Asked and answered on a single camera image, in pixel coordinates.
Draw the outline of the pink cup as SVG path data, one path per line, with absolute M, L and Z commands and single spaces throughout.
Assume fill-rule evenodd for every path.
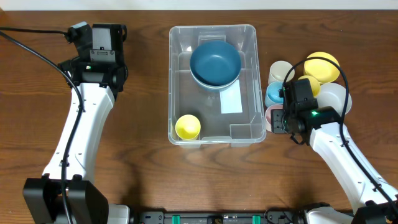
M 283 108 L 282 104 L 271 105 L 270 107 L 267 108 L 267 110 L 266 110 L 266 130 L 268 132 L 272 132 L 271 110 L 282 109 L 282 108 Z

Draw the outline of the yellow cup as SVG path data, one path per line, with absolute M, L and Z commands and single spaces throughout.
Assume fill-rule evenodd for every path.
M 201 131 L 200 120 L 191 114 L 181 116 L 176 124 L 177 136 L 184 141 L 196 140 Z
M 321 84 L 316 78 L 314 78 L 314 77 L 312 77 L 310 75 L 303 75 L 303 76 L 299 77 L 298 79 L 299 80 L 308 79 L 309 82 L 310 82 L 310 86 L 311 86 L 311 89 L 312 89 L 313 96 L 314 97 L 318 96 L 318 94 L 320 93 Z

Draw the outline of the dark blue bowl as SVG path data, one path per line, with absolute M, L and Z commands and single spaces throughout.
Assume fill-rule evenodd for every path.
M 205 88 L 221 89 L 235 82 L 242 61 L 231 44 L 214 40 L 198 46 L 190 57 L 190 71 L 197 83 Z
M 239 79 L 239 75 L 233 81 L 231 81 L 225 85 L 220 85 L 220 86 L 213 86 L 213 85 L 205 84 L 205 83 L 199 81 L 199 79 L 196 78 L 194 75 L 192 75 L 192 78 L 197 83 L 197 85 L 204 90 L 223 91 L 223 90 L 229 88 L 232 84 L 234 84 Z

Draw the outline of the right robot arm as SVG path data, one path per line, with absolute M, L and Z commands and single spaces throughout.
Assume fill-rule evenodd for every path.
M 301 136 L 327 164 L 344 190 L 353 211 L 347 215 L 329 205 L 306 208 L 296 223 L 397 223 L 397 189 L 386 182 L 365 158 L 344 124 L 349 102 L 343 90 L 341 112 L 321 107 L 310 90 L 284 87 L 278 91 L 284 105 L 272 110 L 273 133 Z

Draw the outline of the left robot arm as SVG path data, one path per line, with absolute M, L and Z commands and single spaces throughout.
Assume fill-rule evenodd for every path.
M 66 39 L 77 57 L 57 65 L 72 90 L 58 146 L 40 178 L 28 178 L 23 196 L 35 223 L 129 223 L 126 205 L 109 203 L 95 187 L 103 127 L 128 78 L 123 24 L 75 24 Z

